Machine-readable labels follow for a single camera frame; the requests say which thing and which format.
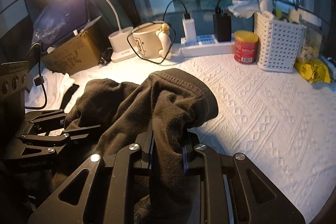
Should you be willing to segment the dark grey-brown garment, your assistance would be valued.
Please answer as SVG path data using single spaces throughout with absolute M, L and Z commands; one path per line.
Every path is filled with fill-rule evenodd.
M 205 83 L 177 68 L 151 73 L 141 84 L 91 80 L 67 114 L 65 127 L 99 124 L 103 133 L 91 151 L 108 156 L 154 131 L 157 162 L 149 178 L 135 182 L 135 208 L 141 223 L 187 223 L 198 180 L 183 171 L 183 134 L 218 115 L 218 103 Z

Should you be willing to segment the white garment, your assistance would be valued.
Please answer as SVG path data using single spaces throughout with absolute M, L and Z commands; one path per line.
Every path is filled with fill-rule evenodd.
M 66 91 L 75 83 L 68 73 L 62 74 L 43 69 L 44 86 L 47 94 L 47 104 L 44 110 L 60 109 Z M 43 90 L 33 85 L 30 92 L 25 92 L 25 104 L 31 107 L 41 107 L 45 103 Z

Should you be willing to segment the white textured table cloth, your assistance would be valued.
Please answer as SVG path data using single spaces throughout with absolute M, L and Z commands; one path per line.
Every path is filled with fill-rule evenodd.
M 329 222 L 335 207 L 335 84 L 310 84 L 297 71 L 266 72 L 232 55 L 175 55 L 162 64 L 134 57 L 69 75 L 79 89 L 65 111 L 91 80 L 139 85 L 151 73 L 173 68 L 201 80 L 217 100 L 218 115 L 191 128 L 201 141 L 246 154 L 307 223 Z

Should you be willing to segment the brown cardboard box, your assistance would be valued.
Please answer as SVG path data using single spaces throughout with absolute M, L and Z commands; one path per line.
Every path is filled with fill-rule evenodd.
M 92 27 L 43 56 L 42 61 L 52 72 L 74 75 L 98 65 L 100 42 L 99 33 Z

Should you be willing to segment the white power strip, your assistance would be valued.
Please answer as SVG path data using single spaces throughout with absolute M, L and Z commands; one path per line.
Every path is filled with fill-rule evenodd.
M 181 38 L 179 52 L 183 57 L 200 57 L 210 55 L 226 55 L 234 53 L 235 43 L 218 42 L 214 34 L 199 35 L 194 42 L 187 42 Z

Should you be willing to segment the yellow snack bag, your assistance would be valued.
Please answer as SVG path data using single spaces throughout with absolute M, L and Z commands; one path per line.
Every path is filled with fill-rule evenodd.
M 318 82 L 331 83 L 329 69 L 320 59 L 310 60 L 305 63 L 296 60 L 294 67 L 301 77 L 310 84 Z

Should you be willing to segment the red can yellow lid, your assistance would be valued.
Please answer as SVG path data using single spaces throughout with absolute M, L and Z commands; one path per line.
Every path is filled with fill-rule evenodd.
M 259 37 L 254 32 L 240 30 L 234 32 L 234 39 L 234 59 L 242 64 L 254 63 Z

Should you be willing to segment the white cartoon mug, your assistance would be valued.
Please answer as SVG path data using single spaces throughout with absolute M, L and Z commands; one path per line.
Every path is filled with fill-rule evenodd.
M 145 23 L 136 27 L 133 39 L 138 53 L 145 59 L 171 59 L 170 26 L 165 22 Z

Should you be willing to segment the white perforated plastic basket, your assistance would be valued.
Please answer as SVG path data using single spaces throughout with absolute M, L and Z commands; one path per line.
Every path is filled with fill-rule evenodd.
M 264 71 L 291 73 L 303 42 L 303 25 L 277 20 L 268 11 L 257 12 L 254 33 L 259 37 L 257 66 Z

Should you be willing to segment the white phone charger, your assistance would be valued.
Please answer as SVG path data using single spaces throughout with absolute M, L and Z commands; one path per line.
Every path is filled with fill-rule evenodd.
M 182 19 L 182 25 L 185 33 L 186 42 L 187 43 L 196 42 L 197 34 L 195 30 L 195 22 L 188 12 L 184 13 L 184 18 Z

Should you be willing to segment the clear jar of snacks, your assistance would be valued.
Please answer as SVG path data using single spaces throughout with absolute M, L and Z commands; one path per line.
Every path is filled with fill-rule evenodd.
M 322 43 L 322 20 L 311 12 L 299 10 L 299 22 L 304 26 L 304 39 L 298 60 L 307 63 L 318 58 Z

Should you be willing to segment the black power adapter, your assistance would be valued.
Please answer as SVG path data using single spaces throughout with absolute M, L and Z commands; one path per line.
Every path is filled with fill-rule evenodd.
M 213 14 L 214 24 L 214 36 L 219 43 L 231 41 L 231 17 L 230 13 L 226 10 L 222 10 L 219 6 L 215 7 L 215 13 Z

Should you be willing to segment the white tissue in basket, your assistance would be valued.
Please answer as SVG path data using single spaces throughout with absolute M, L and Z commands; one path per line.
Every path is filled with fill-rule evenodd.
M 228 11 L 239 18 L 250 18 L 256 12 L 273 12 L 273 0 L 232 0 Z

